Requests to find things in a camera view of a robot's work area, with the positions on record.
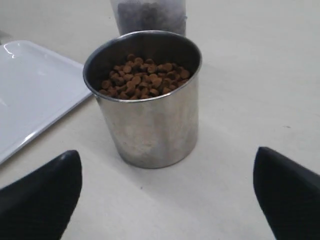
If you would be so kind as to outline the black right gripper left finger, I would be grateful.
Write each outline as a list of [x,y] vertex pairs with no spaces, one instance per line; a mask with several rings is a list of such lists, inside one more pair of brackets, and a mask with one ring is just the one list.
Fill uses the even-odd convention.
[[2,240],[59,240],[80,198],[82,163],[68,150],[0,190]]

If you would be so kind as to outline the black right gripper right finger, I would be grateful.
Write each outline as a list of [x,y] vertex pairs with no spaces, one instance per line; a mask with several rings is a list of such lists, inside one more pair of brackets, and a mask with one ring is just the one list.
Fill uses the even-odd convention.
[[259,147],[253,188],[277,240],[320,238],[320,176],[279,152]]

